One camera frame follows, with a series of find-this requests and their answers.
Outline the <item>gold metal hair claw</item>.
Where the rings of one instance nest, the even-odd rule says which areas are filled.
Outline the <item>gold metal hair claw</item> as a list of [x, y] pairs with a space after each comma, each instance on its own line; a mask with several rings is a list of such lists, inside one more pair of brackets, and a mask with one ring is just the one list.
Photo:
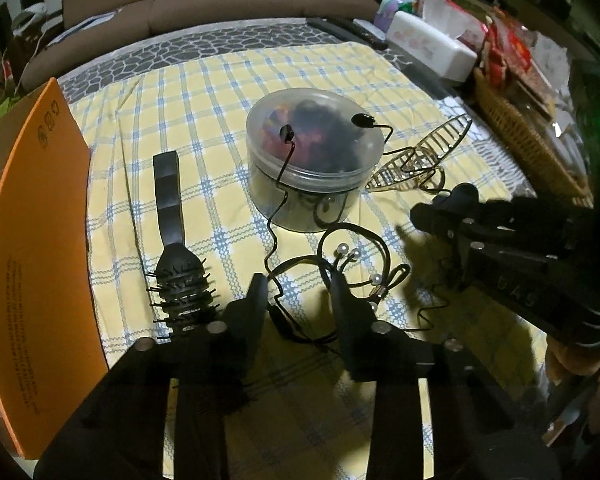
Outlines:
[[468, 114], [457, 115], [432, 129], [415, 145], [390, 151], [388, 162], [367, 181], [366, 191], [444, 191], [446, 175], [442, 162], [464, 141], [473, 122]]

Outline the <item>clear round plastic container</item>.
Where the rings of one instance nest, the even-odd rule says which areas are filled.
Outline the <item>clear round plastic container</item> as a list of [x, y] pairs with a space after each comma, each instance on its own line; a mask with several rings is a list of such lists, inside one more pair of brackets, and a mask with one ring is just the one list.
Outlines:
[[284, 193], [275, 180], [289, 151], [280, 128], [294, 130], [294, 154], [280, 185], [289, 198], [272, 223], [299, 233], [320, 232], [343, 221], [381, 159], [385, 137], [362, 106], [326, 90], [274, 91], [246, 119], [249, 192], [264, 218]]

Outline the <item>black wavy wire headband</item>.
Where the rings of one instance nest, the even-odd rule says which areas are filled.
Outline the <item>black wavy wire headband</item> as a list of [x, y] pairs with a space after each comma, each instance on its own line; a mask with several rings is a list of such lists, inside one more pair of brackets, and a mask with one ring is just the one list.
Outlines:
[[[270, 232], [272, 236], [273, 245], [268, 254], [264, 257], [263, 263], [265, 270], [268, 271], [268, 279], [271, 280], [277, 287], [278, 292], [273, 298], [272, 304], [268, 304], [268, 313], [272, 318], [272, 321], [278, 330], [279, 335], [288, 341], [298, 342], [298, 344], [326, 344], [329, 341], [335, 341], [337, 338], [337, 334], [335, 332], [329, 333], [326, 336], [321, 336], [318, 338], [309, 337], [303, 330], [302, 326], [291, 316], [291, 314], [285, 309], [285, 307], [280, 303], [279, 299], [284, 296], [284, 290], [282, 285], [279, 283], [277, 279], [277, 275], [286, 272], [291, 269], [296, 264], [300, 263], [309, 263], [316, 264], [318, 270], [321, 273], [325, 271], [342, 272], [346, 267], [349, 261], [354, 259], [353, 256], [347, 256], [346, 262], [343, 263], [340, 268], [337, 266], [338, 259], [336, 259], [333, 263], [329, 263], [322, 256], [322, 248], [317, 249], [316, 255], [308, 255], [307, 257], [298, 257], [295, 259], [289, 259], [281, 263], [279, 266], [276, 266], [274, 270], [270, 268], [268, 264], [268, 260], [276, 253], [278, 247], [277, 236], [272, 230], [272, 221], [275, 218], [276, 214], [279, 213], [283, 209], [283, 206], [286, 205], [287, 200], [289, 198], [289, 193], [286, 188], [282, 188], [280, 185], [280, 180], [286, 171], [286, 168], [290, 162], [291, 156], [294, 154], [294, 149], [296, 148], [296, 144], [294, 144], [294, 130], [292, 130], [291, 125], [284, 125], [280, 128], [280, 137], [283, 139], [285, 144], [289, 145], [289, 151], [283, 162], [282, 168], [280, 168], [278, 176], [275, 180], [275, 188], [277, 191], [282, 191], [284, 193], [282, 200], [276, 209], [268, 216], [268, 222], [266, 222], [266, 227], [268, 228], [268, 232]], [[384, 266], [382, 267], [382, 273], [380, 274], [380, 282], [376, 285], [378, 292], [373, 292], [370, 295], [370, 300], [372, 300], [372, 304], [378, 304], [380, 300], [383, 300], [385, 296], [387, 296], [387, 292], [390, 289], [396, 287], [397, 284], [402, 281], [407, 274], [408, 266], [406, 263], [400, 264], [395, 269], [390, 269], [390, 252], [385, 241], [376, 233], [372, 231], [362, 228], [362, 226], [356, 226], [355, 224], [348, 222], [335, 222], [330, 224], [325, 231], [325, 234], [321, 238], [321, 242], [324, 242], [324, 238], [330, 234], [331, 232], [345, 230], [361, 235], [366, 240], [370, 240], [378, 249], [380, 254], [382, 255], [382, 261], [384, 262]]]

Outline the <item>black hair brush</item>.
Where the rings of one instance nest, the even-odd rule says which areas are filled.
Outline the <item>black hair brush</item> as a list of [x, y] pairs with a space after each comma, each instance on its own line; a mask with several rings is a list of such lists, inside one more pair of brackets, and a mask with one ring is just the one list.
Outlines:
[[185, 245], [178, 153], [155, 155], [152, 168], [163, 251], [150, 274], [156, 284], [148, 290], [159, 297], [154, 306], [164, 314], [160, 322], [169, 330], [169, 338], [177, 340], [214, 321], [218, 306], [204, 260]]

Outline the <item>woven wicker basket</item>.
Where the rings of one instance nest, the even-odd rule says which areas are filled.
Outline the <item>woven wicker basket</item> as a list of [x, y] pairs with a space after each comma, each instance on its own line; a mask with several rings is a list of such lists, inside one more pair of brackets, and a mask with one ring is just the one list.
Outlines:
[[535, 191], [563, 202], [593, 207], [588, 185], [571, 177], [566, 167], [522, 115], [500, 92], [491, 87], [480, 68], [474, 69], [476, 100], [486, 122], [500, 138]]

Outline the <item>yellow plaid table cloth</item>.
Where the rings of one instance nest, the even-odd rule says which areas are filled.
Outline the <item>yellow plaid table cloth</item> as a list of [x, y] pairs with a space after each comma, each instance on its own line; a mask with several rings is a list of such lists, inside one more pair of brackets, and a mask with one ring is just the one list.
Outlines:
[[[152, 158], [178, 152], [185, 245], [206, 258], [211, 288], [224, 306], [263, 272], [272, 248], [268, 214], [284, 197], [248, 150], [247, 116], [260, 99], [280, 90], [337, 93], [381, 124], [396, 128], [390, 148], [415, 145], [449, 118], [457, 104], [436, 104], [407, 76], [362, 44], [247, 49], [177, 63], [157, 48], [131, 52], [67, 76], [61, 89], [91, 149], [87, 235], [90, 281], [102, 348], [109, 366], [143, 336], [166, 337], [150, 306], [162, 254]], [[442, 162], [445, 187], [470, 182], [480, 198], [531, 193], [513, 159], [474, 122]], [[273, 218], [278, 240], [271, 269], [292, 257], [315, 254], [321, 226], [347, 221], [380, 235], [392, 265], [412, 273], [389, 292], [378, 316], [411, 333], [467, 344], [515, 401], [538, 400], [544, 376], [545, 335], [475, 289], [458, 296], [440, 285], [445, 246], [415, 230], [408, 210], [430, 195], [410, 188], [367, 193], [294, 190]], [[326, 288], [315, 266], [283, 274], [283, 307], [310, 337], [334, 330]], [[279, 337], [265, 323], [248, 377], [250, 403], [226, 420], [231, 479], [365, 479], [375, 385], [352, 382], [335, 353]]]

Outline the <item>grey stone pattern table mat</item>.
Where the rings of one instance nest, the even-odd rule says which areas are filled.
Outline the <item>grey stone pattern table mat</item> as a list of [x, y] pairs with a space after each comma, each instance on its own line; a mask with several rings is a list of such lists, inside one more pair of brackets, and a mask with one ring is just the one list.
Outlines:
[[[60, 76], [59, 84], [66, 100], [73, 103], [113, 82], [191, 60], [247, 50], [313, 47], [340, 44], [341, 41], [313, 27], [305, 18], [258, 18], [200, 25], [140, 40], [103, 54]], [[417, 66], [415, 60], [395, 48], [388, 48], [379, 54], [431, 96], [434, 104], [446, 116], [463, 110], [471, 114], [474, 125], [469, 137], [478, 154], [513, 195], [535, 194], [513, 156], [479, 117], [475, 105], [469, 104], [449, 84], [434, 82], [434, 77]]]

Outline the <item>orange cardboard box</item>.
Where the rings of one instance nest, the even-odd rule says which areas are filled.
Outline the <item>orange cardboard box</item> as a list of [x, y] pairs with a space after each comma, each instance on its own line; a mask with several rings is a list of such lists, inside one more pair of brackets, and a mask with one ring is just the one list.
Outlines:
[[0, 439], [26, 460], [108, 370], [88, 279], [90, 158], [56, 80], [0, 119]]

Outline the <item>white tissue box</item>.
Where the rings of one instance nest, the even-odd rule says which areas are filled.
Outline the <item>white tissue box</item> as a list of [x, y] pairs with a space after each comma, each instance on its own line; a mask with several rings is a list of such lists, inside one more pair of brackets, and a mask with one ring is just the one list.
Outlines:
[[396, 12], [386, 36], [389, 44], [411, 55], [437, 76], [458, 84], [467, 79], [477, 62], [474, 50], [414, 14]]

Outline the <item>black remote control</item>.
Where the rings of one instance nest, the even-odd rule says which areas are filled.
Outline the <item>black remote control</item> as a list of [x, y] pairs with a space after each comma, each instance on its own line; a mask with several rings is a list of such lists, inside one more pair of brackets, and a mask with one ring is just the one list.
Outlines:
[[385, 39], [380, 39], [362, 26], [345, 18], [306, 18], [306, 24], [326, 32], [344, 42], [367, 44], [377, 51], [385, 51], [389, 45]]

